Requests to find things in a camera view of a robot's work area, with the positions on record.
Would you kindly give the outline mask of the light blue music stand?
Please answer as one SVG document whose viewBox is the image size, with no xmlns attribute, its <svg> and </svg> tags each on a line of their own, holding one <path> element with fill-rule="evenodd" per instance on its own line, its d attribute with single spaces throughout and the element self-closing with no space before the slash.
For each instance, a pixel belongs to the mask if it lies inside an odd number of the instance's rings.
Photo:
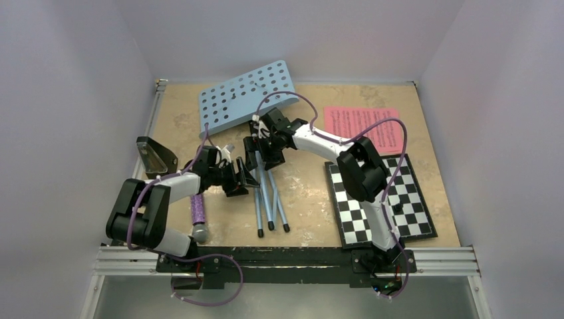
<svg viewBox="0 0 564 319">
<path fill-rule="evenodd" d="M 297 102 L 292 95 L 293 82 L 285 61 L 278 60 L 226 80 L 221 84 L 206 88 L 198 97 L 200 116 L 200 136 L 205 138 L 223 132 L 232 127 L 245 124 L 252 115 L 264 115 L 273 108 L 282 108 Z M 258 212 L 264 211 L 267 227 L 275 229 L 276 218 L 283 217 L 279 194 L 273 181 L 264 169 L 263 160 L 256 153 L 258 166 L 251 171 L 260 183 L 255 196 Z"/>
</svg>

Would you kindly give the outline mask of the purple glitter microphone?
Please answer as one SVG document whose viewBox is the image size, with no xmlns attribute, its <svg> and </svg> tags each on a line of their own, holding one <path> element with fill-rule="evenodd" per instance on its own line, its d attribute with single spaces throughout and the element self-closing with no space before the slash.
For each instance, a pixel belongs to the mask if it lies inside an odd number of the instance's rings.
<svg viewBox="0 0 564 319">
<path fill-rule="evenodd" d="M 206 211 L 204 207 L 204 197 L 202 194 L 190 197 L 192 214 L 192 237 L 198 243 L 205 243 L 209 239 L 209 229 L 206 224 Z"/>
</svg>

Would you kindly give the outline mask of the black metronome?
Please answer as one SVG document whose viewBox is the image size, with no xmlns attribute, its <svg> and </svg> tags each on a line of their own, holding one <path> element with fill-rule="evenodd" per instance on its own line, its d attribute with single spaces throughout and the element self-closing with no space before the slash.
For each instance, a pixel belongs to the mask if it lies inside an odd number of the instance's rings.
<svg viewBox="0 0 564 319">
<path fill-rule="evenodd" d="M 138 136 L 136 147 L 146 176 L 154 179 L 157 175 L 174 173 L 178 168 L 175 153 L 148 136 Z"/>
</svg>

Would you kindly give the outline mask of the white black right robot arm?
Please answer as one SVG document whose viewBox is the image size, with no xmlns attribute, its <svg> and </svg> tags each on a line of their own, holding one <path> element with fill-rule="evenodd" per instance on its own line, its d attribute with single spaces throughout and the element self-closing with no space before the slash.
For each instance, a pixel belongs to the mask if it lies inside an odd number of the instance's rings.
<svg viewBox="0 0 564 319">
<path fill-rule="evenodd" d="M 398 264 L 404 247 L 387 199 L 390 172 L 368 138 L 360 136 L 346 141 L 306 120 L 290 121 L 278 108 L 262 116 L 252 115 L 248 124 L 251 135 L 243 141 L 248 169 L 257 167 L 255 153 L 260 154 L 266 170 L 285 163 L 283 151 L 287 148 L 309 152 L 338 165 L 346 193 L 359 202 L 368 220 L 375 265 L 390 270 Z"/>
</svg>

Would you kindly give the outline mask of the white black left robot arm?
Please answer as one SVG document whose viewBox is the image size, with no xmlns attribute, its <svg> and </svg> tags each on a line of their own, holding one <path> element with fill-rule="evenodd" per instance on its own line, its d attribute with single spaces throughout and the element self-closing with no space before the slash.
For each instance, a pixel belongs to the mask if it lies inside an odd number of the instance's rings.
<svg viewBox="0 0 564 319">
<path fill-rule="evenodd" d="M 247 195 L 249 188 L 259 187 L 251 175 L 256 167 L 251 155 L 231 161 L 220 149 L 204 146 L 181 171 L 149 180 L 127 179 L 106 223 L 106 236 L 131 249 L 173 255 L 173 264 L 189 272 L 198 265 L 198 254 L 191 249 L 191 236 L 167 226 L 170 204 L 211 186 L 222 188 L 226 197 Z"/>
</svg>

